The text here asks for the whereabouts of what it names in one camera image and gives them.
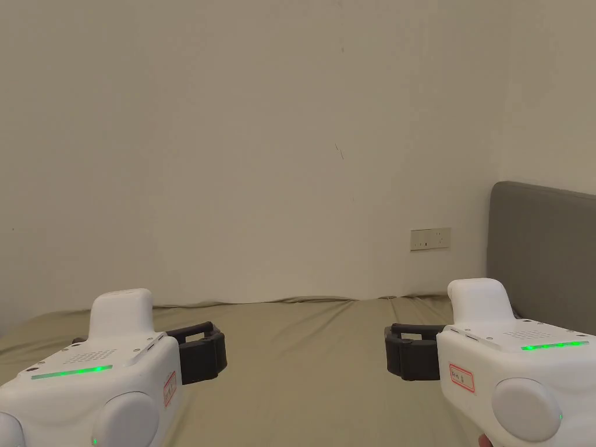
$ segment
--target gray headboard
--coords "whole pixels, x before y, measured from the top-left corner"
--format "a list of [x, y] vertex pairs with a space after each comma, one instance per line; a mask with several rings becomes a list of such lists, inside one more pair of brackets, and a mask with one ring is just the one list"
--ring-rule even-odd
[[521, 316], [596, 334], [596, 195], [497, 183], [487, 271]]

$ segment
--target finger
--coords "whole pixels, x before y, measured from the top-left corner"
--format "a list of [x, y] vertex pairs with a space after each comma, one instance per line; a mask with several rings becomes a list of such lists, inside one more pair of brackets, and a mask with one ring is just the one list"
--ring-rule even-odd
[[478, 445], [480, 447], [492, 447], [491, 442], [488, 440], [485, 434], [478, 438]]

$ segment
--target electrical outlet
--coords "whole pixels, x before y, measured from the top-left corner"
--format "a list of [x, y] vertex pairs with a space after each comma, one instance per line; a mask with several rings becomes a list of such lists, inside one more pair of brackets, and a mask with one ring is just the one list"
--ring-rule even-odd
[[450, 228], [413, 229], [410, 232], [410, 251], [448, 249], [451, 246]]

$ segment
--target speaker grille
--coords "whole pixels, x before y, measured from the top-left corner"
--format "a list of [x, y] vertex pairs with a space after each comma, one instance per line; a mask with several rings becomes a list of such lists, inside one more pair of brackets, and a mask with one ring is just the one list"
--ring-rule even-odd
[[503, 332], [505, 335], [513, 337], [517, 340], [535, 340], [535, 339], [548, 339], [552, 337], [551, 334], [541, 331], [516, 331], [516, 332]]
[[107, 349], [104, 351], [86, 352], [83, 354], [77, 354], [77, 355], [71, 357], [70, 359], [68, 359], [66, 362], [64, 362], [63, 365], [66, 365], [69, 363], [89, 362], [91, 360], [103, 360], [105, 358], [108, 358], [115, 351], [116, 351], [116, 349]]

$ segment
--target red label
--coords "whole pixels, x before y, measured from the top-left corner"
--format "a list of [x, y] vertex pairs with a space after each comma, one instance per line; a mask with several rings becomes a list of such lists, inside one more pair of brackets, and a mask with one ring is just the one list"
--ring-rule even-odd
[[451, 372], [451, 381], [453, 383], [461, 386], [463, 389], [466, 389], [471, 393], [476, 392], [476, 386], [474, 385], [474, 374], [454, 365], [453, 363], [449, 364], [449, 371]]
[[163, 387], [163, 405], [166, 407], [170, 405], [170, 401], [176, 394], [176, 371], [172, 373], [167, 380], [165, 387]]

